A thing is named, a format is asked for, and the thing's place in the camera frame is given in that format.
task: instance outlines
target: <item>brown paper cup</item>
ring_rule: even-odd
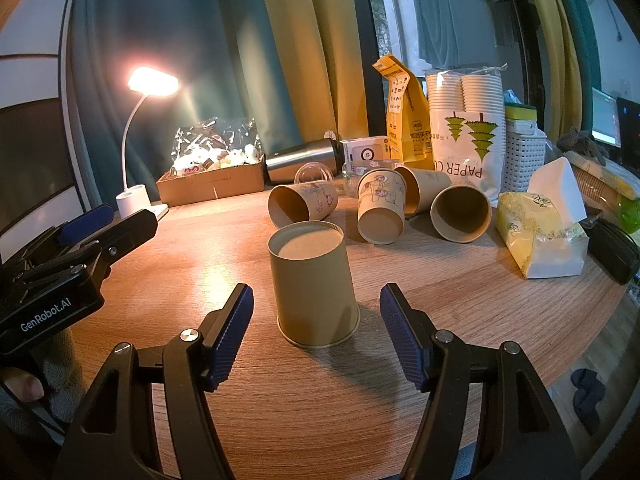
[[[299,222],[269,240],[278,328],[290,343],[325,348],[348,339],[360,322],[344,243],[334,224]]]
[[[269,216],[277,228],[307,220],[322,220],[338,204],[338,192],[331,182],[318,180],[276,186],[269,193]]]
[[[372,244],[387,245],[404,231],[406,184],[393,170],[373,170],[358,184],[358,231]]]
[[[477,187],[447,187],[431,204],[431,222],[445,240],[466,244],[484,234],[491,222],[489,200]]]
[[[396,171],[406,182],[404,215],[409,217],[424,213],[443,189],[451,186],[451,179],[441,171],[418,170],[400,166]]]

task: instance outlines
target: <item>white cup stack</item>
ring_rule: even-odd
[[[466,112],[494,113],[502,115],[504,121],[504,95],[502,78],[490,74],[462,76],[462,89]]]
[[[438,72],[426,77],[429,108],[434,110],[464,110],[462,74]]]

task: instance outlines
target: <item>white lamp base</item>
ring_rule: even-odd
[[[143,184],[129,187],[129,189],[123,191],[116,197],[116,202],[118,203],[120,218],[126,218],[142,209],[149,209],[159,220],[169,210],[167,204],[151,205],[146,187]]]
[[[149,209],[151,209],[151,211],[156,215],[157,220],[161,219],[169,212],[169,206],[167,204],[156,204],[151,206]]]

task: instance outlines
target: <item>metal screw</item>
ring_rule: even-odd
[[[438,330],[436,332],[436,339],[441,343],[451,343],[453,341],[453,332],[449,330]]]
[[[189,342],[194,341],[198,338],[198,331],[194,328],[188,328],[180,332],[180,339],[183,341]]]
[[[126,352],[130,348],[131,348],[131,344],[130,343],[118,343],[116,345],[116,348],[113,349],[113,351],[116,352],[116,354],[119,354],[121,352]]]
[[[504,343],[504,351],[507,354],[516,355],[520,353],[520,345],[513,341],[505,341]]]

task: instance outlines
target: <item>computer monitor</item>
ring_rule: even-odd
[[[591,89],[593,94],[593,138],[609,146],[620,148],[618,103],[610,95]]]
[[[619,97],[618,120],[622,163],[633,170],[640,169],[640,103]]]

